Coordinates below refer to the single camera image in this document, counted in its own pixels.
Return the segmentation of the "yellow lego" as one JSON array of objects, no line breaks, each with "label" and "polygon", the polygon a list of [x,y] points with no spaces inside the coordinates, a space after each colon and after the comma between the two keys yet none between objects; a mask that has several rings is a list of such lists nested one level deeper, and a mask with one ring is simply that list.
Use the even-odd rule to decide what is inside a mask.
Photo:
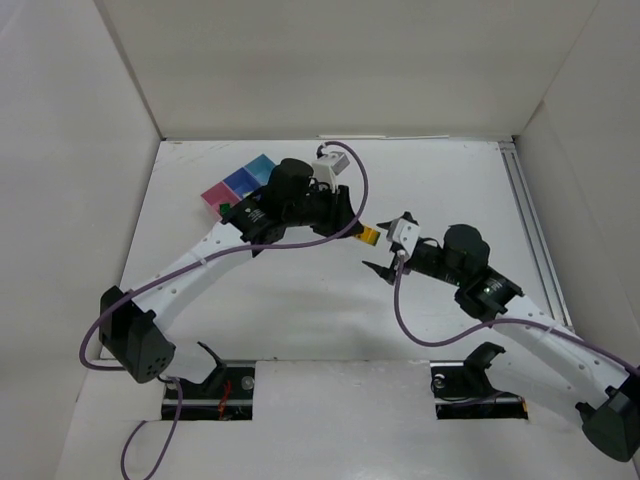
[{"label": "yellow lego", "polygon": [[362,232],[356,234],[355,238],[367,245],[376,246],[380,239],[380,236],[381,233],[378,230],[369,226],[364,226]]}]

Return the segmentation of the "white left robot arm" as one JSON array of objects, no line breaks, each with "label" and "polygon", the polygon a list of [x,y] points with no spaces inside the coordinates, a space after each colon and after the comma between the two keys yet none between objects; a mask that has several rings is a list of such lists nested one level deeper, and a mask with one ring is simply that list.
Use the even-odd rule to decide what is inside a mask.
[{"label": "white left robot arm", "polygon": [[264,250],[284,250],[290,228],[308,227],[320,242],[364,230],[349,188],[337,181],[350,160],[342,152],[312,163],[261,156],[210,189],[218,220],[186,254],[147,284],[114,286],[100,300],[98,337],[120,369],[139,384],[160,375],[210,388],[221,360],[211,349],[177,345],[168,331],[194,300],[223,275]]}]

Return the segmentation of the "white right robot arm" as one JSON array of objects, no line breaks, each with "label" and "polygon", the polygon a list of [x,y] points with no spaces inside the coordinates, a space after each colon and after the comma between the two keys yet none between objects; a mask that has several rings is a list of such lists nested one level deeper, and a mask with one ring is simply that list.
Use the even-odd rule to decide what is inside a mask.
[{"label": "white right robot arm", "polygon": [[542,404],[576,423],[605,456],[628,462],[639,450],[639,370],[629,362],[582,339],[547,316],[515,282],[489,265],[490,247],[467,224],[450,226],[443,240],[422,236],[410,213],[380,223],[393,260],[368,266],[395,289],[411,273],[456,288],[454,300],[476,325],[448,339],[428,341],[407,327],[395,296],[401,331],[426,348],[449,346],[483,329],[511,339],[548,371],[517,370],[504,347],[486,342],[465,363],[474,381]]}]

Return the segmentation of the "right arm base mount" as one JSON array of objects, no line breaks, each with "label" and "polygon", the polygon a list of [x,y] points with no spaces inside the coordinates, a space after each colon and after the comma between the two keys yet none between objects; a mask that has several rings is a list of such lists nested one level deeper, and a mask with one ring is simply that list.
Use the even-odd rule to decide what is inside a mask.
[{"label": "right arm base mount", "polygon": [[487,371],[492,361],[506,352],[485,342],[463,360],[436,360],[430,363],[430,388],[438,420],[527,420],[522,397],[497,390]]}]

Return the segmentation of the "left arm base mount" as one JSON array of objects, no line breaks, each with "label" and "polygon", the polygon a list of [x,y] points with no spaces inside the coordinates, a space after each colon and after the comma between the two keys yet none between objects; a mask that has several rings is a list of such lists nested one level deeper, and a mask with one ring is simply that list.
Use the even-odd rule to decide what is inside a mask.
[{"label": "left arm base mount", "polygon": [[179,413],[186,421],[249,421],[253,417],[253,397],[256,362],[252,360],[223,360],[203,342],[197,353],[203,371],[197,371],[200,382],[187,378],[187,370],[173,362],[158,376],[164,385],[160,415],[171,420]]}]

